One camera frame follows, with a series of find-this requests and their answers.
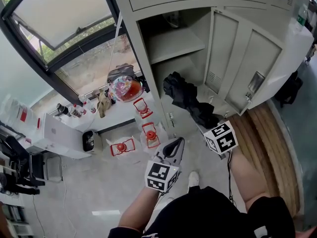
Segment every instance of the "gray floor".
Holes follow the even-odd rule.
[[[317,225],[317,55],[298,69],[303,81],[296,100],[283,108],[273,99],[283,119],[301,165],[304,188],[303,229]]]
[[[116,227],[120,215],[144,186],[149,156],[146,155],[136,164],[123,163],[111,156],[106,138],[116,140],[132,135],[135,138],[140,135],[135,123],[104,133],[104,151],[100,155],[82,160],[62,158],[64,181],[59,184],[47,183],[41,188],[41,194],[34,196],[46,238],[107,237],[110,229]],[[177,198],[187,192],[188,175],[191,171],[199,172],[201,187],[209,185],[228,196],[227,159],[220,160],[217,154],[209,151],[197,131],[185,139],[182,174],[169,194],[159,203],[151,222],[166,205],[168,198]],[[57,158],[55,163],[51,162],[49,171],[53,170],[57,170]],[[245,212],[233,178],[231,187],[238,209]],[[24,195],[23,200],[34,234],[43,237],[34,210],[33,197]]]

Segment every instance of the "red lid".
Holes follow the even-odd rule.
[[[138,110],[141,114],[146,114],[147,112],[148,112],[148,107],[147,106],[144,106],[144,108],[143,109],[140,109],[140,110]]]
[[[117,149],[120,152],[124,152],[127,149],[127,146],[124,143],[119,143],[119,144],[117,144]]]
[[[149,131],[147,132],[147,139],[153,140],[153,139],[156,138],[156,136],[157,136],[157,135],[155,134],[154,131],[149,130]]]

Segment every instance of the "white wall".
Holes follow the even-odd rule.
[[[10,93],[31,106],[51,90],[0,31],[0,103]]]

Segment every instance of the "locker vent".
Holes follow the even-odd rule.
[[[287,4],[288,4],[289,6],[292,6],[293,0],[287,0]]]
[[[219,90],[221,86],[221,78],[210,71],[208,74],[207,83],[210,87],[213,86],[212,88]]]

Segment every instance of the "white sneaker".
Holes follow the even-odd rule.
[[[196,171],[192,171],[189,174],[189,178],[188,178],[188,190],[190,187],[194,187],[194,186],[198,186],[199,185],[199,174]]]

